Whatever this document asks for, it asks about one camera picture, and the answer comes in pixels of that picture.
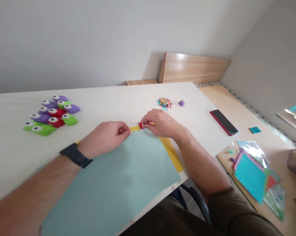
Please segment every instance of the red phone case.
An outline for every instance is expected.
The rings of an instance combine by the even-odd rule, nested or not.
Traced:
[[[220,122],[220,120],[218,120],[218,118],[213,114],[213,111],[210,112],[210,114],[214,117],[214,119],[219,123],[219,125],[224,129],[224,131],[229,135],[232,136],[233,134],[231,134],[227,128],[224,127],[224,125]]]

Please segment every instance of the smartphone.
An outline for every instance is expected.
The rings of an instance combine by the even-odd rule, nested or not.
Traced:
[[[216,119],[219,125],[221,125],[221,127],[227,132],[229,136],[232,136],[238,132],[231,122],[221,113],[221,111],[214,110],[211,111],[210,114]]]

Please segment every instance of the purple paper punch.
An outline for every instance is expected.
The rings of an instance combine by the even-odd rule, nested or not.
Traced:
[[[39,114],[44,114],[44,115],[49,115],[48,111],[49,111],[49,108],[47,108],[47,107],[40,107],[38,113]]]
[[[44,124],[48,124],[49,123],[49,119],[51,118],[51,116],[48,115],[44,115],[44,114],[39,114],[39,113],[34,113],[31,115],[30,117],[32,120],[40,122],[40,123],[44,123]]]
[[[55,101],[55,102],[58,102],[58,101],[69,101],[69,99],[65,96],[58,96],[58,95],[54,95],[52,97],[52,99]]]
[[[80,111],[79,106],[76,105],[65,105],[64,109],[70,114],[75,114]]]
[[[184,101],[184,100],[181,100],[181,101],[179,102],[179,104],[180,104],[180,106],[182,107],[182,106],[185,105],[185,101]]]
[[[49,109],[52,109],[52,108],[59,108],[59,106],[57,105],[56,102],[52,102],[52,101],[49,101],[49,100],[43,100],[42,103],[41,103],[43,106],[49,108]]]

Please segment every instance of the watch strap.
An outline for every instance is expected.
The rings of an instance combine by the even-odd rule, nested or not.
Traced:
[[[71,159],[74,163],[82,167],[83,169],[87,167],[92,162],[92,159],[88,159],[85,157],[78,149],[77,144],[73,143],[69,145],[67,148],[64,148],[60,151],[61,155],[67,156]]]

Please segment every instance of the hand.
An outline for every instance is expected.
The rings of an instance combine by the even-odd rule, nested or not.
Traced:
[[[122,121],[102,122],[78,143],[77,148],[92,159],[116,149],[130,134],[130,128]]]
[[[154,135],[159,137],[179,139],[180,134],[186,129],[161,109],[150,110],[143,117],[141,123],[143,124],[147,121],[153,122],[155,125],[144,124],[142,128],[149,129]]]

